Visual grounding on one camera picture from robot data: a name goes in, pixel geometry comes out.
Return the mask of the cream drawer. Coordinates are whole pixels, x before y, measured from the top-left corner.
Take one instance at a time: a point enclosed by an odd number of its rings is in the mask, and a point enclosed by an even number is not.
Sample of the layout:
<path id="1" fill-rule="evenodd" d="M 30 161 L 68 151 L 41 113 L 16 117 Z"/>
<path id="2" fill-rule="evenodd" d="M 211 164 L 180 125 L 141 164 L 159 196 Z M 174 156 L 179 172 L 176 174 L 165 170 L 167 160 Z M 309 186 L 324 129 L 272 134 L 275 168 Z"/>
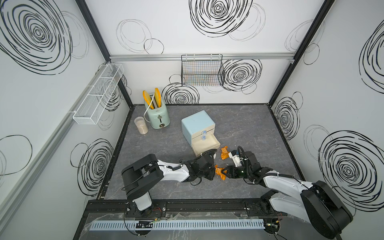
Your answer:
<path id="1" fill-rule="evenodd" d="M 192 134 L 191 139 L 201 138 L 202 136 L 213 135 L 215 128 L 205 128 Z"/>
<path id="2" fill-rule="evenodd" d="M 192 144 L 200 144 L 200 143 L 213 144 L 215 142 L 216 142 L 216 138 L 212 134 L 202 134 L 191 140 Z"/>
<path id="3" fill-rule="evenodd" d="M 193 149 L 195 155 L 198 157 L 208 150 L 212 150 L 212 149 L 217 150 L 220 147 L 220 145 L 221 145 L 220 142 L 216 138 L 216 142 L 213 144 L 204 144 L 204 143 L 192 144 L 192 149 Z"/>

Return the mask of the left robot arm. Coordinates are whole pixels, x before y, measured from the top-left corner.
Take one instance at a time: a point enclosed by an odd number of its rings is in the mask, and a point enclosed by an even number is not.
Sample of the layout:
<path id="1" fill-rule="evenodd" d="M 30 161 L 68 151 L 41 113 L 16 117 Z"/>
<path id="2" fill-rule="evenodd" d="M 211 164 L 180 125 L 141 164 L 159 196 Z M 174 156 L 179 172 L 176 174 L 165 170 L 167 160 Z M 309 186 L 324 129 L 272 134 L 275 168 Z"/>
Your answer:
<path id="1" fill-rule="evenodd" d="M 141 214 L 151 214 L 155 208 L 150 190 L 161 181 L 179 183 L 199 183 L 203 178 L 211 181 L 215 176 L 214 160 L 216 149 L 207 150 L 196 158 L 180 161 L 178 164 L 159 160 L 156 155 L 149 154 L 130 164 L 121 171 L 122 191 L 128 201 L 127 210 L 138 210 Z"/>

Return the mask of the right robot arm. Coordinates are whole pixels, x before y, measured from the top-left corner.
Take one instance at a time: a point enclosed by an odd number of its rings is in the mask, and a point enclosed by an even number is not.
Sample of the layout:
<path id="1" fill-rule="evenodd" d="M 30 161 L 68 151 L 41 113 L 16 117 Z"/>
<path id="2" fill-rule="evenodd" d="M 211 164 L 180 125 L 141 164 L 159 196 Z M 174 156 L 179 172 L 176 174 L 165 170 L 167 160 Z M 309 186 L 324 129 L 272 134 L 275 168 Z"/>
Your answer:
<path id="1" fill-rule="evenodd" d="M 229 153 L 233 165 L 221 170 L 230 179 L 269 189 L 261 199 L 266 208 L 310 223 L 327 239 L 338 238 L 353 221 L 353 215 L 332 188 L 323 181 L 301 181 L 294 176 L 262 167 L 252 152 Z"/>

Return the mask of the blue cream drawer cabinet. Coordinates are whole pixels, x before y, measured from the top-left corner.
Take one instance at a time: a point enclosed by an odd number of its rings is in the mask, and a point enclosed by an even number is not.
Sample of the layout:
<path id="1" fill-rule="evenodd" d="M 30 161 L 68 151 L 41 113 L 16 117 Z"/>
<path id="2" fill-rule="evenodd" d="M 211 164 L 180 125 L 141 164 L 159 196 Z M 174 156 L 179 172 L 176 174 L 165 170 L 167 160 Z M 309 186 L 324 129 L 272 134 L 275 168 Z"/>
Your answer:
<path id="1" fill-rule="evenodd" d="M 182 132 L 190 145 L 192 145 L 191 136 L 193 133 L 205 128 L 215 127 L 215 122 L 204 110 L 182 119 Z"/>

